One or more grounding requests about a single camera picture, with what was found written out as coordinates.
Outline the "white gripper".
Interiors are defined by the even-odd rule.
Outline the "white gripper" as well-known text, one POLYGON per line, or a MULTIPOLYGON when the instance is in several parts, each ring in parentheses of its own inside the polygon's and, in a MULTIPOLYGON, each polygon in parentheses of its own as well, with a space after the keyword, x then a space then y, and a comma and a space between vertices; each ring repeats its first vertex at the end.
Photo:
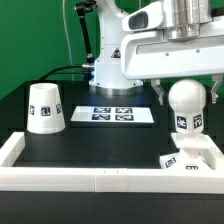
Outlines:
POLYGON ((141 9, 126 16, 121 70, 130 80, 152 79, 163 104, 159 78, 212 75, 211 100, 224 80, 224 9, 179 11, 141 9))

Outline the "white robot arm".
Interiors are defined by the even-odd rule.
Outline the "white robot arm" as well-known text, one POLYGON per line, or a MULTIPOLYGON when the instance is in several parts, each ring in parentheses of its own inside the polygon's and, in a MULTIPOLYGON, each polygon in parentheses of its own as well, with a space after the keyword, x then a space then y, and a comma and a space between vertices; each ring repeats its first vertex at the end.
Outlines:
POLYGON ((115 0, 97 0, 100 55, 94 91, 126 95, 149 79, 159 96, 163 78, 208 75, 211 97, 224 78, 224 7, 211 0, 155 0, 132 14, 115 0))

